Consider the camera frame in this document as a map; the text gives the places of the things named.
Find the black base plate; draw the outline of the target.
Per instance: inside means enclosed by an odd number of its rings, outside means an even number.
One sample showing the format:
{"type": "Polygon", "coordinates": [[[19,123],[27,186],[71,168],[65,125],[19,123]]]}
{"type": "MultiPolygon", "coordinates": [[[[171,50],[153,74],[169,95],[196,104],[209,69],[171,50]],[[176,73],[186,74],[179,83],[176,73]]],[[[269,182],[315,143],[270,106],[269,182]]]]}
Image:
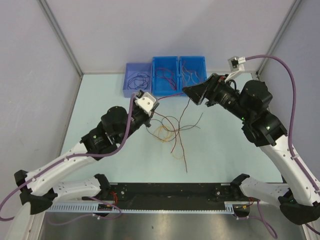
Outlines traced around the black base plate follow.
{"type": "Polygon", "coordinates": [[[250,202],[228,183],[118,183],[96,198],[114,201],[122,210],[150,211],[222,210],[225,202],[250,202]]]}

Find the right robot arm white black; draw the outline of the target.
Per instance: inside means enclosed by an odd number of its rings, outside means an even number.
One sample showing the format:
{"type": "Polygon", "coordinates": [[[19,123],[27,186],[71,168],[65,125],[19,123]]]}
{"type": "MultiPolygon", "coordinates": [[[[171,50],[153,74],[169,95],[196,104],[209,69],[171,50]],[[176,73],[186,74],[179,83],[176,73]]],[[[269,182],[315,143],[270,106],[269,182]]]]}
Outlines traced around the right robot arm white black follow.
{"type": "Polygon", "coordinates": [[[296,225],[308,224],[320,217],[320,196],[301,169],[303,162],[290,156],[288,131],[268,111],[273,96],[264,82],[249,80],[242,90],[230,86],[224,75],[213,73],[206,81],[182,88],[196,104],[207,99],[206,106],[222,106],[242,121],[246,139],[265,153],[283,176],[286,185],[258,181],[242,173],[232,182],[231,196],[262,200],[280,209],[296,225]]]}

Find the aluminium frame post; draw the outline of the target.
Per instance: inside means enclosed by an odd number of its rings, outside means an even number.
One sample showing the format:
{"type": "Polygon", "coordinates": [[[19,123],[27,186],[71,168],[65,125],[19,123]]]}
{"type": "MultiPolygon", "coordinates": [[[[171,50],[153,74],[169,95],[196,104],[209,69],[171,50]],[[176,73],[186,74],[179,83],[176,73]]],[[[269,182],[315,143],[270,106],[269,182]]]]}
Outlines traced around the aluminium frame post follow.
{"type": "Polygon", "coordinates": [[[67,58],[71,62],[74,70],[76,71],[77,75],[82,78],[84,73],[80,67],[80,64],[78,60],[76,59],[76,56],[74,55],[74,52],[65,37],[65,34],[63,33],[50,5],[48,4],[47,0],[37,0],[36,1],[42,10],[45,18],[47,19],[49,25],[51,26],[55,36],[57,37],[57,40],[59,41],[60,45],[62,46],[67,58]]]}
{"type": "MultiPolygon", "coordinates": [[[[302,0],[294,0],[292,5],[290,6],[287,14],[284,17],[284,20],[282,21],[278,31],[276,32],[275,37],[273,38],[266,54],[270,55],[270,56],[274,56],[275,55],[275,51],[278,47],[278,45],[280,44],[283,36],[285,35],[288,27],[290,26],[291,22],[293,21],[296,13],[299,11],[299,8],[302,4],[302,0]]],[[[256,76],[257,78],[260,80],[261,79],[261,74],[264,71],[267,63],[269,61],[269,58],[264,58],[261,63],[259,64],[259,67],[256,71],[256,76]]]]}

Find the left aluminium frame post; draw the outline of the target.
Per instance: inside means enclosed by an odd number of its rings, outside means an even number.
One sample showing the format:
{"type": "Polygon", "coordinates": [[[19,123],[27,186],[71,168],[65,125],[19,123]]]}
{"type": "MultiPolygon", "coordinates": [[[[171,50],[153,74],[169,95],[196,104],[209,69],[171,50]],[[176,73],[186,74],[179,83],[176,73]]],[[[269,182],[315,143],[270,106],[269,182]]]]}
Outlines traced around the left aluminium frame post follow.
{"type": "Polygon", "coordinates": [[[78,60],[76,59],[76,56],[74,55],[74,52],[65,37],[65,34],[63,33],[50,5],[48,4],[47,0],[37,0],[36,1],[42,10],[45,18],[47,19],[49,25],[51,26],[55,36],[57,37],[57,40],[59,41],[60,45],[62,46],[67,58],[71,62],[74,70],[76,71],[77,75],[82,78],[84,73],[80,67],[80,64],[78,60]]]}

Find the blue bin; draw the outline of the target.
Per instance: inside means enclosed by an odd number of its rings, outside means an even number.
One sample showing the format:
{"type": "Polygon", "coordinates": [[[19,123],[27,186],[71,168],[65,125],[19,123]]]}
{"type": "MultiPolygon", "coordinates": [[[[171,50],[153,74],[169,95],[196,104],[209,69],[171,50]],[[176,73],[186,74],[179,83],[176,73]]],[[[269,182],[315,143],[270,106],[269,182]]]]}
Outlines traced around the blue bin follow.
{"type": "Polygon", "coordinates": [[[179,91],[183,87],[203,83],[207,79],[206,59],[204,56],[179,57],[180,83],[179,91]]]}
{"type": "Polygon", "coordinates": [[[179,60],[177,56],[154,56],[152,59],[152,93],[166,97],[180,92],[179,60]]]}

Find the blue bin middle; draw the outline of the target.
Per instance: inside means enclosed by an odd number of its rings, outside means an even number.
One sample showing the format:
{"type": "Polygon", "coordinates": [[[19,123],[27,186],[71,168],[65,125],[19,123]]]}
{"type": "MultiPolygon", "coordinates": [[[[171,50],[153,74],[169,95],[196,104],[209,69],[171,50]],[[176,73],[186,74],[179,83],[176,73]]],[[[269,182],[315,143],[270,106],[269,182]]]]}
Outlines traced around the blue bin middle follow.
{"type": "Polygon", "coordinates": [[[180,92],[179,60],[177,56],[154,56],[152,59],[152,93],[166,97],[180,92]]]}

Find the lavender plastic bin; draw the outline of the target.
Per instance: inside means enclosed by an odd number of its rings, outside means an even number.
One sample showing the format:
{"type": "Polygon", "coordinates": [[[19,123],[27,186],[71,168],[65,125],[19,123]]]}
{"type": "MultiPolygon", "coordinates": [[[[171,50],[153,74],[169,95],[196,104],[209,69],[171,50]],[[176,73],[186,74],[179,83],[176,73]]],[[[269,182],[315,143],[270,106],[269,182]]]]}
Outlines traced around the lavender plastic bin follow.
{"type": "Polygon", "coordinates": [[[134,92],[152,92],[152,64],[150,62],[130,62],[126,64],[122,92],[130,98],[134,92]]]}

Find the blue bin right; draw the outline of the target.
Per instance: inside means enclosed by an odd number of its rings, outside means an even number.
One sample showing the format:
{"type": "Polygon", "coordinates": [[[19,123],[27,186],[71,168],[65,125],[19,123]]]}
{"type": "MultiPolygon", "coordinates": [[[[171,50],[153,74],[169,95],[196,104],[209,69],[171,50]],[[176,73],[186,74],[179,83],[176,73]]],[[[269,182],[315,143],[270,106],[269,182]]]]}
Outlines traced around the blue bin right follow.
{"type": "Polygon", "coordinates": [[[204,56],[179,57],[180,83],[179,91],[183,87],[203,83],[207,79],[206,59],[204,56]]]}

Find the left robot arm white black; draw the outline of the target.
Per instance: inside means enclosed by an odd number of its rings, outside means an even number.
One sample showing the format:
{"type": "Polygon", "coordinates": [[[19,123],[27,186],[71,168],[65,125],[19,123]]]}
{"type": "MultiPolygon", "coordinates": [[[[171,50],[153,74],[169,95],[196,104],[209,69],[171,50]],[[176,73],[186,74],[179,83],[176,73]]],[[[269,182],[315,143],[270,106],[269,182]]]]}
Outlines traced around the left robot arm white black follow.
{"type": "Polygon", "coordinates": [[[143,108],[134,100],[128,110],[121,106],[111,107],[101,117],[97,127],[65,154],[37,170],[17,171],[14,178],[20,187],[21,203],[29,203],[30,214],[36,215],[59,200],[107,199],[111,185],[104,174],[97,173],[91,178],[78,181],[66,182],[63,179],[80,168],[119,152],[126,140],[142,125],[150,127],[158,105],[149,103],[143,108]]]}

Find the right aluminium frame post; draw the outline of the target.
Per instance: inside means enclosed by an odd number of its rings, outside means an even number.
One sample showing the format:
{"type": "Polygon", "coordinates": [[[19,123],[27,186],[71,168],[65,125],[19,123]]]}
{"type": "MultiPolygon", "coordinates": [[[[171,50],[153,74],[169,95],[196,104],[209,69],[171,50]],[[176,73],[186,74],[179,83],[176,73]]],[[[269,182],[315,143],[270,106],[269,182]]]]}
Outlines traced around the right aluminium frame post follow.
{"type": "MultiPolygon", "coordinates": [[[[283,36],[285,35],[288,27],[290,26],[291,22],[293,21],[296,13],[299,11],[299,8],[302,4],[302,0],[294,0],[292,5],[290,6],[287,14],[284,17],[284,20],[282,21],[278,31],[276,32],[275,37],[273,38],[266,54],[270,55],[270,56],[274,56],[275,55],[275,51],[278,47],[278,45],[280,44],[283,36]]],[[[267,63],[269,61],[269,58],[264,58],[261,63],[259,64],[259,67],[256,71],[256,76],[257,78],[260,80],[261,79],[261,74],[264,71],[267,63]]]]}

